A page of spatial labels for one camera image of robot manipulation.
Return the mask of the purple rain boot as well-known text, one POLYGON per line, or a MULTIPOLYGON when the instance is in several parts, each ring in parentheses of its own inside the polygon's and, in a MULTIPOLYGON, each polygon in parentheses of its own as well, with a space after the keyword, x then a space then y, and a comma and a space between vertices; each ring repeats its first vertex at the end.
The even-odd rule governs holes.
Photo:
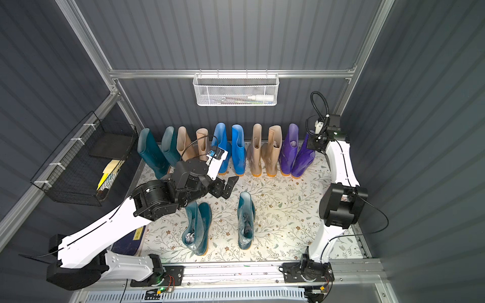
POLYGON ((306 134, 290 173, 293 178, 299 179, 314 161, 315 151, 307 147, 308 141, 309 135, 306 134))
POLYGON ((284 176, 290 175, 291 170, 293 169, 293 165, 298 154, 298 145, 299 128, 296 124, 291 123, 289 125, 289 129, 283 142, 279 156, 280 170, 282 175, 284 176))

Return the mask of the blue rain boot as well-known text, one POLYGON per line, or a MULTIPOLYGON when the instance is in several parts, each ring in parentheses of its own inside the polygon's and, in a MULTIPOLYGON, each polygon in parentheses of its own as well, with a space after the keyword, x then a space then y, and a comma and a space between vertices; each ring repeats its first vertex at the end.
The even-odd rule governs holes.
POLYGON ((236 175, 243 176, 246 170, 245 134, 239 124, 232 126, 232 161, 236 175))
POLYGON ((223 122, 220 122, 216 125, 215 131, 213 133, 211 146, 216 145, 228 152, 227 157, 223 161, 221 169, 219 170, 219 175, 225 175, 227 174, 229 161, 232 156, 232 146, 231 143, 227 140, 226 125, 223 122))

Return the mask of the beige rain boot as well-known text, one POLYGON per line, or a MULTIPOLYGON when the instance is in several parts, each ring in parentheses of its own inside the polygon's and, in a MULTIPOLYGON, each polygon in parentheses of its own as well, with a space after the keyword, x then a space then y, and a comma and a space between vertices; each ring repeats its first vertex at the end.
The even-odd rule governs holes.
POLYGON ((282 148, 282 128, 279 125, 269 127, 268 142, 261 149, 261 157, 265 163, 266 174, 269 177, 277 175, 277 163, 282 148))
POLYGON ((197 130, 196 136, 199 159, 206 162, 210 151, 208 130, 206 128, 200 128, 197 130))
POLYGON ((192 145, 187 129, 184 126, 178 128, 176 148, 181 156, 181 160, 189 160, 198 156, 195 145, 192 145))
POLYGON ((248 147, 248 163, 250 165, 251 174, 254 177, 260 177, 262 173, 261 167, 261 124, 254 124, 251 136, 251 144, 248 147))

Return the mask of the teal rain boot back row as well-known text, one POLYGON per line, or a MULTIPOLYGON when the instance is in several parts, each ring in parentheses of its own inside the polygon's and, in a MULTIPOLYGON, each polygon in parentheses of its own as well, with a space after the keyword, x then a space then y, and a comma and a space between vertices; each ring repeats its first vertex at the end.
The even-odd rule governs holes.
POLYGON ((177 138, 174 127, 166 127, 160 149, 171 167, 175 167, 181 159, 181 154, 177 149, 177 138))

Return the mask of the teal rain boot carried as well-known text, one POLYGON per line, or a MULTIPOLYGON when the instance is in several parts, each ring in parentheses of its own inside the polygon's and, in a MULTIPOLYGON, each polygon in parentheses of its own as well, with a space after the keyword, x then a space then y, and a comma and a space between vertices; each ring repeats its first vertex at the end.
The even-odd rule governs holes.
POLYGON ((162 179, 169 171, 170 164, 149 128, 141 130, 138 138, 137 152, 153 170, 157 179, 162 179))

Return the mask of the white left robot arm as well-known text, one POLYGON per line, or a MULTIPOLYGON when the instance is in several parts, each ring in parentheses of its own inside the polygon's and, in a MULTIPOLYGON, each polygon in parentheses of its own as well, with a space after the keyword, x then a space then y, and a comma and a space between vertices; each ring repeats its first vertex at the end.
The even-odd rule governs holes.
POLYGON ((80 290, 100 280, 132 280, 141 286, 161 284, 166 271, 160 257, 122 255, 109 249, 130 232, 185 208, 188 228, 183 244, 197 256, 208 249, 212 211, 197 199, 211 194, 227 199, 235 180, 218 177, 223 160, 198 157, 176 164, 174 172, 138 186, 113 211, 70 236, 55 235, 49 251, 57 260, 47 268, 47 282, 65 290, 80 290))

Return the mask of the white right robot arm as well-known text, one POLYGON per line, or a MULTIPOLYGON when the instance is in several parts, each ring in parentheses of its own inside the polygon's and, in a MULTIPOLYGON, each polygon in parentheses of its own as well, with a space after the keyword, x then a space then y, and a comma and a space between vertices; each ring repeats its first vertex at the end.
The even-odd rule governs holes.
POLYGON ((340 128, 327 126, 322 134, 312 135, 311 147, 326 156, 331 183, 320 200, 318 215, 321 224, 315 240, 302 255, 301 271, 323 269, 329 262, 335 241, 357 223, 368 197, 367 189, 360 186, 354 174, 351 145, 340 128))

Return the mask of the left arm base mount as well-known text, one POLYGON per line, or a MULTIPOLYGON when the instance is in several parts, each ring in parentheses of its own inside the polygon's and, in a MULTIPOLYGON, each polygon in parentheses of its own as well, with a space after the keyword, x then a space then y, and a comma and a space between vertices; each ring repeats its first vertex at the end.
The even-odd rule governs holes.
POLYGON ((156 268, 149 278, 138 282, 130 281, 130 287, 175 287, 182 284, 184 266, 163 266, 156 268))

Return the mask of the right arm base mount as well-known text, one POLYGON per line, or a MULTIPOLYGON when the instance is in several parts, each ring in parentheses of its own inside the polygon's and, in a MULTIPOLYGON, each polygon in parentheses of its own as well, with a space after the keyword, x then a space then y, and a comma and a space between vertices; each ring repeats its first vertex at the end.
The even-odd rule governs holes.
POLYGON ((279 266, 285 283, 312 283, 322 282, 328 284, 335 281, 330 263, 313 261, 307 254, 302 255, 299 262, 283 263, 279 266))

